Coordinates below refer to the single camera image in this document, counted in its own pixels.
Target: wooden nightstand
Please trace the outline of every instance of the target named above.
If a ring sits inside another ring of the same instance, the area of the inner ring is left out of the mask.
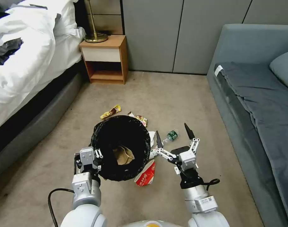
[[[126,37],[111,35],[102,43],[80,43],[91,83],[125,84],[128,74]]]

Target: green bottle label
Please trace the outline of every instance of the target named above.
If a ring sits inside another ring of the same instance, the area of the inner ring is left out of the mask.
[[[176,137],[178,136],[178,134],[175,131],[171,131],[170,133],[168,133],[169,139],[171,141],[175,140]]]

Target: table lamp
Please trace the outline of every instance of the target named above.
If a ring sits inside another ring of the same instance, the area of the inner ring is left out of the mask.
[[[93,25],[93,34],[90,35],[86,35],[85,36],[85,41],[88,43],[100,43],[100,42],[104,42],[106,40],[108,40],[108,36],[104,33],[97,33],[96,32],[96,28],[94,26],[94,21],[93,21],[93,11],[91,9],[91,4],[90,4],[90,0],[89,1],[89,11],[90,11],[90,18],[91,18],[91,22]]]

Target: beige carpet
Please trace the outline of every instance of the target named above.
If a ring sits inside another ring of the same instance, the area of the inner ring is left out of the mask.
[[[148,118],[147,129],[162,137],[178,130],[171,150],[189,144],[184,122],[200,138],[199,174],[211,186],[219,211],[230,226],[263,226],[241,171],[225,126],[204,76],[130,72],[126,85],[85,84],[57,127],[29,154],[0,178],[0,227],[53,226],[47,196],[54,188],[70,188],[73,157],[88,146],[100,115],[120,104],[121,114],[132,111]],[[151,185],[138,187],[133,180],[102,180],[102,210],[108,226],[144,219],[160,219],[188,226],[180,177],[173,165],[156,157]],[[71,193],[56,192],[52,204],[61,223],[71,208]]]

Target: black trash bin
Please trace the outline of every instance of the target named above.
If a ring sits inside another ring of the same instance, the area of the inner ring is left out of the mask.
[[[129,148],[134,160],[118,165],[113,149]],[[103,159],[99,163],[99,175],[113,181],[136,177],[145,167],[150,155],[150,136],[144,125],[136,118],[119,115],[106,119],[94,127],[91,146],[100,149]]]

